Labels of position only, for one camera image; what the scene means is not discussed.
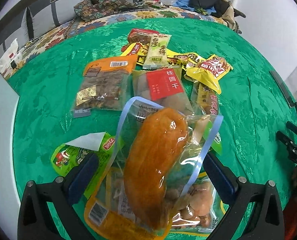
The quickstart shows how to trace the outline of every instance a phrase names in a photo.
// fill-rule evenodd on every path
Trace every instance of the bed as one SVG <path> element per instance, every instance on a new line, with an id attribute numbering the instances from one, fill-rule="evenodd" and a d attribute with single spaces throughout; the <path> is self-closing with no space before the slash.
<path id="1" fill-rule="evenodd" d="M 213 16 L 204 16 L 197 12 L 184 10 L 178 7 L 170 6 L 165 9 L 142 10 L 135 12 L 125 12 L 121 14 L 110 15 L 90 22 L 85 22 L 81 18 L 76 18 L 59 27 L 47 32 L 41 37 L 34 40 L 32 44 L 28 44 L 27 48 L 22 52 L 22 60 L 19 62 L 17 68 L 8 68 L 2 73 L 5 79 L 9 79 L 15 72 L 21 69 L 27 62 L 37 57 L 42 52 L 52 48 L 56 44 L 61 43 L 65 39 L 74 37 L 86 31 L 100 28 L 117 22 L 137 20 L 137 19 L 151 19 L 151 18 L 184 18 L 195 19 L 202 21 L 210 21 L 227 26 L 227 23 L 221 18 Z"/>
<path id="2" fill-rule="evenodd" d="M 224 151 L 219 159 L 237 176 L 251 182 L 274 180 L 285 207 L 294 164 L 287 159 L 284 145 L 276 142 L 275 133 L 281 130 L 297 143 L 297 137 L 285 127 L 286 121 L 297 124 L 297 115 L 295 109 L 288 108 L 269 74 L 272 66 L 226 26 L 179 17 L 123 21 L 77 34 L 47 49 L 9 78 L 9 84 L 20 95 L 13 141 L 19 196 L 28 180 L 43 183 L 57 177 L 50 157 L 61 143 L 93 132 L 115 134 L 120 112 L 95 110 L 89 117 L 73 118 L 71 108 L 85 65 L 120 55 L 127 34 L 135 27 L 171 34 L 168 48 L 173 51 L 196 51 L 203 57 L 215 53 L 234 66 L 234 70 L 220 80 L 219 105 L 224 116 L 220 134 Z M 192 83 L 182 81 L 190 96 Z M 82 199 L 74 207 L 82 221 L 85 201 Z M 234 239 L 242 233 L 250 212 L 251 206 Z M 52 216 L 61 235 L 68 239 L 54 209 Z M 169 234 L 167 239 L 204 238 Z"/>

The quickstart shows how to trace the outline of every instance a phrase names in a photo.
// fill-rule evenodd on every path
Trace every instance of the screw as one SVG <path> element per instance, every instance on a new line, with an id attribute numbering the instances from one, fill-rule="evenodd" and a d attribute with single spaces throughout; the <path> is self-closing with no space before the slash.
<path id="1" fill-rule="evenodd" d="M 269 185 L 274 187 L 275 186 L 275 182 L 273 180 L 269 180 Z"/>
<path id="2" fill-rule="evenodd" d="M 246 178 L 244 178 L 244 177 L 239 177 L 239 182 L 241 182 L 241 183 L 245 183 L 247 180 L 246 180 Z"/>
<path id="3" fill-rule="evenodd" d="M 62 176 L 59 176 L 55 179 L 56 183 L 62 183 L 64 178 Z"/>
<path id="4" fill-rule="evenodd" d="M 31 187 L 34 185 L 34 181 L 30 180 L 29 182 L 27 182 L 26 184 L 28 187 Z"/>

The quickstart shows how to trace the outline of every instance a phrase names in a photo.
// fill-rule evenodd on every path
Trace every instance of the dried sweet potato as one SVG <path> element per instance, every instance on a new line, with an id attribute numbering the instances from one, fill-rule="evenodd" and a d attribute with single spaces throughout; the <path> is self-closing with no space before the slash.
<path id="1" fill-rule="evenodd" d="M 129 152 L 124 186 L 133 213 L 150 228 L 165 228 L 165 178 L 188 140 L 188 125 L 177 111 L 164 108 L 147 117 Z"/>

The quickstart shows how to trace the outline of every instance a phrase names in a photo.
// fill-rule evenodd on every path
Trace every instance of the white paper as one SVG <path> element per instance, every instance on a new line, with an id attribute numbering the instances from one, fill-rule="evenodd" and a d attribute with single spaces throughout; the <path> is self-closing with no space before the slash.
<path id="1" fill-rule="evenodd" d="M 105 132 L 89 133 L 87 135 L 80 136 L 72 141 L 69 141 L 65 144 L 97 152 L 99 150 L 99 147 L 101 146 L 104 135 Z"/>

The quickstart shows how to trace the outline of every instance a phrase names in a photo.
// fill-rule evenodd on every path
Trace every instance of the green tablecloth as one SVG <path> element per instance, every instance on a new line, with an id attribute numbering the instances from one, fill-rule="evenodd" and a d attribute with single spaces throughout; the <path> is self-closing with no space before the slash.
<path id="1" fill-rule="evenodd" d="M 194 19 L 145 19 L 112 24 L 94 29 L 56 45 L 18 71 L 9 80 L 20 95 L 14 129 L 14 170 L 20 197 L 25 184 L 51 182 L 57 174 L 50 165 L 53 151 L 61 143 L 88 133 L 107 131 L 114 135 L 120 112 L 94 111 L 91 116 L 73 119 L 70 113 L 75 94 L 82 82 L 87 63 L 120 55 L 132 28 L 157 30 L 171 34 L 168 48 L 177 52 L 197 52 L 225 57 L 234 66 L 220 80 L 220 129 L 223 144 L 222 163 L 237 176 L 251 182 L 272 179 L 279 190 L 282 206 L 288 201 L 289 178 L 294 167 L 286 148 L 276 142 L 275 133 L 285 132 L 297 138 L 285 126 L 297 124 L 295 109 L 289 109 L 273 81 L 269 62 L 247 41 L 224 25 Z M 183 80 L 190 96 L 192 83 Z M 83 201 L 75 206 L 83 214 Z M 59 231 L 65 230 L 54 213 Z M 248 209 L 235 238 L 243 231 Z M 167 239 L 199 239 L 170 234 Z"/>

